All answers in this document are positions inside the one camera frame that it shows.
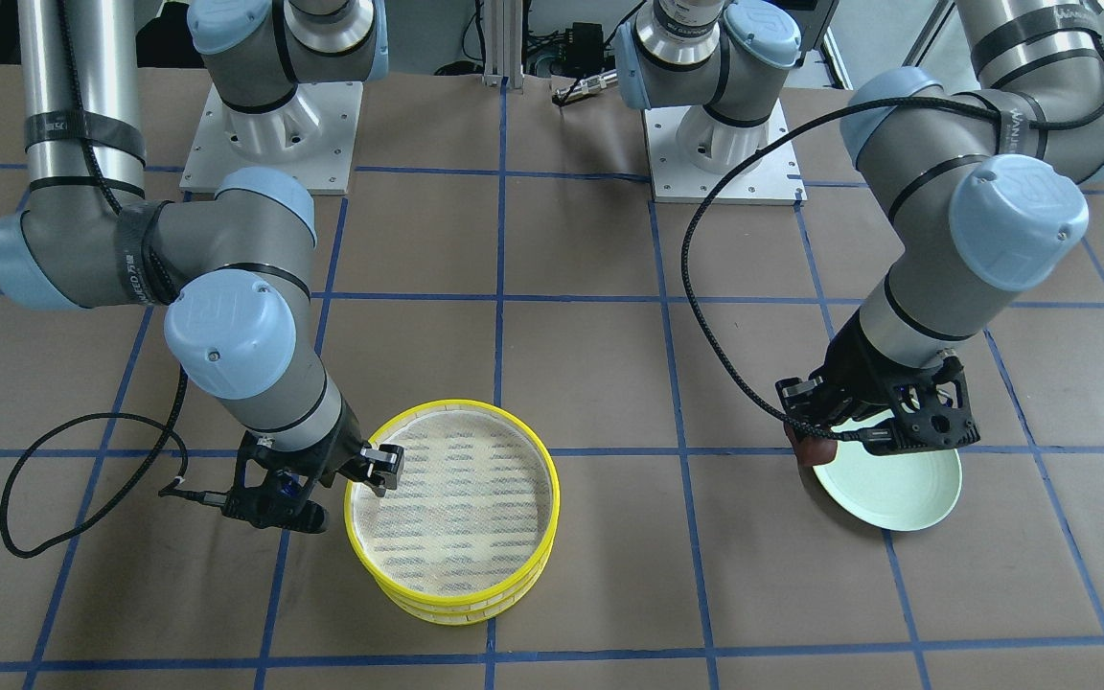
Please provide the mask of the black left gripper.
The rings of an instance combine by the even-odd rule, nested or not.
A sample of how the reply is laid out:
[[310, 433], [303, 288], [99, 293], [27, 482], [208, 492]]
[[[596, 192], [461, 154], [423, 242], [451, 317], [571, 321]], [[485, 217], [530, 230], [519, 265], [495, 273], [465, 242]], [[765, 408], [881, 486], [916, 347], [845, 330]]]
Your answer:
[[871, 344], [851, 317], [834, 336], [822, 367], [808, 379], [775, 384], [785, 425], [840, 442], [846, 421], [875, 420], [856, 440], [877, 457], [963, 449], [980, 440], [964, 367], [955, 351], [930, 355], [928, 365], [902, 365]]

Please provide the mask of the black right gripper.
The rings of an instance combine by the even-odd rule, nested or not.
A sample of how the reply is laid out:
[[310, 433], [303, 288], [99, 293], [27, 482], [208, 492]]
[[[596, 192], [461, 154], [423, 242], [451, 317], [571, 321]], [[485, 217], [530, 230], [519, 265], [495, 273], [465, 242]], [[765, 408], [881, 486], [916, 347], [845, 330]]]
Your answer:
[[279, 527], [308, 534], [326, 529], [328, 514], [311, 501], [315, 482], [332, 486], [335, 477], [367, 484], [376, 496], [399, 489], [403, 446], [365, 446], [355, 412], [344, 405], [332, 431], [312, 446], [280, 452], [244, 433], [234, 480], [222, 514], [255, 528]]

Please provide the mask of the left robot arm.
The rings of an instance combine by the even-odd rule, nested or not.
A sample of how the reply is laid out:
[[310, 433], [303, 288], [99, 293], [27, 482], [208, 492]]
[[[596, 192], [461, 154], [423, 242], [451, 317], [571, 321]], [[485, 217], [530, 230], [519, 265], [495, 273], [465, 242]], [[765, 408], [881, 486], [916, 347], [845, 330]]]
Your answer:
[[[959, 1], [977, 91], [920, 67], [875, 76], [839, 131], [903, 252], [806, 379], [776, 384], [802, 466], [841, 442], [892, 455], [978, 440], [956, 346], [1045, 280], [1085, 236], [1081, 192], [1104, 182], [1104, 43], [1082, 1]], [[719, 176], [705, 194], [789, 144], [764, 132], [800, 31], [767, 1], [652, 1], [620, 25], [616, 65], [634, 109], [692, 108], [680, 145]]]

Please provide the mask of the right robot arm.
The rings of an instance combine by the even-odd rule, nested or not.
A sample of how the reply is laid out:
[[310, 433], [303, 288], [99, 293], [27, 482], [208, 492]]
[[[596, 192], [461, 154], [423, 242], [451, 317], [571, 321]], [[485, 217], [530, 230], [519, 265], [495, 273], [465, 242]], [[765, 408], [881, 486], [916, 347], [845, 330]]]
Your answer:
[[162, 496], [257, 528], [318, 534], [316, 484], [399, 489], [403, 449], [365, 440], [310, 337], [311, 193], [253, 144], [202, 202], [146, 200], [135, 23], [127, 1], [21, 1], [26, 206], [0, 217], [0, 288], [38, 311], [163, 306], [180, 370], [156, 449], [176, 443], [187, 385], [244, 433], [229, 491]]

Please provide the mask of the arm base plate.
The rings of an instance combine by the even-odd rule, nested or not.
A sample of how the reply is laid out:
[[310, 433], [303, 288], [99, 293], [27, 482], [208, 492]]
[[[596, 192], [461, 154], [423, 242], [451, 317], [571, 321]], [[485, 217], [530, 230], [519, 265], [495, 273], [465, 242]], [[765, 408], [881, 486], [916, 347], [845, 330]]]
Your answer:
[[343, 197], [363, 93], [362, 82], [298, 84], [279, 109], [246, 114], [212, 87], [179, 187], [210, 194], [229, 173], [267, 166], [294, 176], [312, 197]]
[[[714, 121], [700, 105], [664, 106], [644, 110], [641, 117], [656, 202], [698, 204], [751, 153], [789, 131], [779, 100], [766, 123], [746, 129]], [[792, 144], [749, 166], [715, 197], [722, 204], [744, 205], [792, 205], [806, 199]]]

